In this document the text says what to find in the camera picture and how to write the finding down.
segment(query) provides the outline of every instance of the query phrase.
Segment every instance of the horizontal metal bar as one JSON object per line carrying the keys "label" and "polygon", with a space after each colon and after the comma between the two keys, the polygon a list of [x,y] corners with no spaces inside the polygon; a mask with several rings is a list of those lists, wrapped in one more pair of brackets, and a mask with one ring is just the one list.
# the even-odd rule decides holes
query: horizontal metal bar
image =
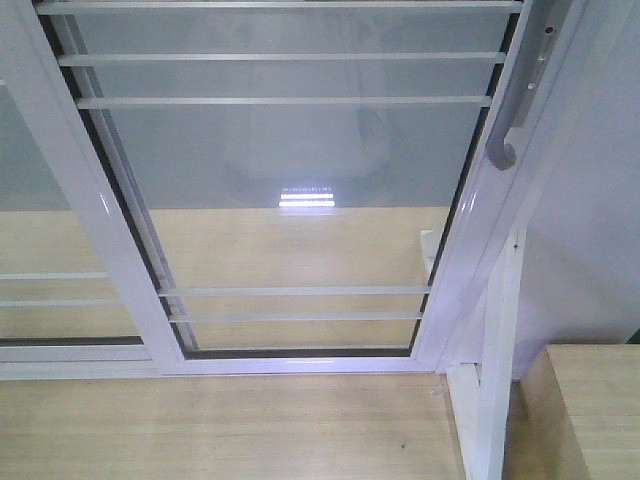
{"label": "horizontal metal bar", "polygon": [[290,9],[413,9],[434,10],[446,13],[480,12],[498,10],[505,13],[518,13],[522,9],[519,1],[491,1],[491,0],[467,0],[467,1],[311,1],[311,2],[43,2],[36,5],[36,11],[40,15],[77,15],[77,14],[102,14],[102,13],[126,13],[132,10],[290,10]]}
{"label": "horizontal metal bar", "polygon": [[93,280],[109,278],[106,272],[0,273],[0,280]]}
{"label": "horizontal metal bar", "polygon": [[237,347],[237,348],[211,348],[211,349],[202,349],[201,352],[216,352],[216,353],[224,353],[224,352],[269,352],[269,351],[306,351],[306,352],[316,352],[316,351],[341,351],[341,350],[401,350],[408,348],[408,344],[389,344],[389,345],[304,345],[294,349],[291,348],[282,348],[282,347],[274,347],[274,346],[264,346],[264,347]]}
{"label": "horizontal metal bar", "polygon": [[316,295],[424,295],[422,285],[373,287],[263,287],[263,288],[164,288],[160,297],[262,297]]}
{"label": "horizontal metal bar", "polygon": [[109,110],[114,108],[145,108],[187,105],[441,105],[450,103],[474,103],[481,107],[491,105],[488,96],[446,97],[298,97],[298,98],[250,98],[250,97],[110,97],[81,98],[80,110]]}
{"label": "horizontal metal bar", "polygon": [[160,376],[161,372],[152,360],[0,363],[0,380],[153,378]]}
{"label": "horizontal metal bar", "polygon": [[220,315],[172,315],[171,323],[247,323],[290,321],[417,320],[420,312],[265,313]]}
{"label": "horizontal metal bar", "polygon": [[481,60],[504,63],[502,52],[423,52],[423,53],[110,53],[60,55],[61,67],[97,67],[167,62],[287,62],[351,60]]}
{"label": "horizontal metal bar", "polygon": [[144,345],[2,346],[2,362],[78,362],[151,360]]}
{"label": "horizontal metal bar", "polygon": [[120,300],[0,300],[1,307],[102,307],[121,305]]}

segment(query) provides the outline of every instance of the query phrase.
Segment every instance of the wooden floor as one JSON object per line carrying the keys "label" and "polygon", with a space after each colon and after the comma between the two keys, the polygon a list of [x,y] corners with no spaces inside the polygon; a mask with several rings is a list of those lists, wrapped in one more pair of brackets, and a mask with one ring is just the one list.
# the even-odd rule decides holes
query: wooden floor
{"label": "wooden floor", "polygon": [[462,479],[441,377],[0,383],[0,478]]}
{"label": "wooden floor", "polygon": [[[448,208],[278,209],[151,212],[180,287],[424,285],[422,230],[439,231]],[[0,212],[0,273],[101,272],[70,211]],[[108,299],[108,279],[0,280],[0,300]],[[417,312],[422,295],[190,297],[188,313]],[[415,322],[198,324],[202,348],[406,346]],[[0,337],[136,335],[124,308],[3,307]]]}

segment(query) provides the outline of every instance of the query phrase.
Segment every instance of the white post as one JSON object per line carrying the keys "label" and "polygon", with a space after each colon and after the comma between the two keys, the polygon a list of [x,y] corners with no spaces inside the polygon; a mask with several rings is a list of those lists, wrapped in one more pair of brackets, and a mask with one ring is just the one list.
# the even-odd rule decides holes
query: white post
{"label": "white post", "polygon": [[525,228],[512,230],[489,277],[474,480],[500,480],[509,412]]}

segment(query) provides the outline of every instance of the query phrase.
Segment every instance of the wooden surface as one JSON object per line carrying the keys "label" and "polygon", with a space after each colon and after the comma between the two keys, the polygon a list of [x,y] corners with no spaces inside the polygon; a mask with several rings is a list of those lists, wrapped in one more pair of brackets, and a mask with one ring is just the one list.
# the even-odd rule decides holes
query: wooden surface
{"label": "wooden surface", "polygon": [[640,478],[640,347],[551,345],[523,380],[550,479]]}
{"label": "wooden surface", "polygon": [[0,383],[0,477],[458,480],[438,375]]}
{"label": "wooden surface", "polygon": [[[447,208],[152,212],[180,287],[421,285],[420,231]],[[73,212],[0,212],[0,272],[102,271]],[[108,280],[0,281],[2,300],[116,298]],[[420,295],[187,298],[188,313],[417,312]],[[406,344],[413,322],[198,325],[203,347]],[[135,335],[120,307],[0,308],[0,336]]]}
{"label": "wooden surface", "polygon": [[423,285],[420,231],[448,208],[155,210],[180,287]]}
{"label": "wooden surface", "polygon": [[353,320],[194,323],[192,327],[201,349],[408,347],[415,324],[415,320]]}
{"label": "wooden surface", "polygon": [[511,386],[503,480],[548,480],[520,383]]}

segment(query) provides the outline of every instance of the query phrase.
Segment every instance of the glass pane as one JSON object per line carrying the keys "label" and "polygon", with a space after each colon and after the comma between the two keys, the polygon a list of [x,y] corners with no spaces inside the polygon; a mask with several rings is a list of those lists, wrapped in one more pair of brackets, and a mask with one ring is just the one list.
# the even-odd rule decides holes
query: glass pane
{"label": "glass pane", "polygon": [[0,192],[0,340],[137,335],[3,87]]}
{"label": "glass pane", "polygon": [[107,97],[484,95],[490,61],[217,61],[98,66]]}
{"label": "glass pane", "polygon": [[273,208],[327,187],[345,207],[449,207],[480,107],[114,110],[152,209]]}
{"label": "glass pane", "polygon": [[198,346],[215,349],[407,348],[415,320],[193,323]]}
{"label": "glass pane", "polygon": [[161,209],[152,218],[181,287],[424,285],[420,231],[447,208]]}
{"label": "glass pane", "polygon": [[91,53],[495,52],[509,13],[151,9],[76,18]]}
{"label": "glass pane", "polygon": [[0,339],[137,335],[121,305],[0,308]]}
{"label": "glass pane", "polygon": [[[92,114],[126,154],[178,288],[427,282],[435,252],[421,236],[435,232],[435,245],[443,229],[509,12],[304,5],[85,11],[75,38],[58,30],[77,47],[67,53],[114,54],[72,71],[86,97],[105,97]],[[424,58],[465,52],[489,55]],[[118,97],[150,105],[121,108]],[[190,97],[228,104],[175,104]],[[301,314],[194,322],[201,349],[407,346],[415,320],[304,314],[406,315],[422,299],[184,297],[178,313]]]}
{"label": "glass pane", "polygon": [[187,297],[187,311],[206,314],[417,312],[421,295]]}

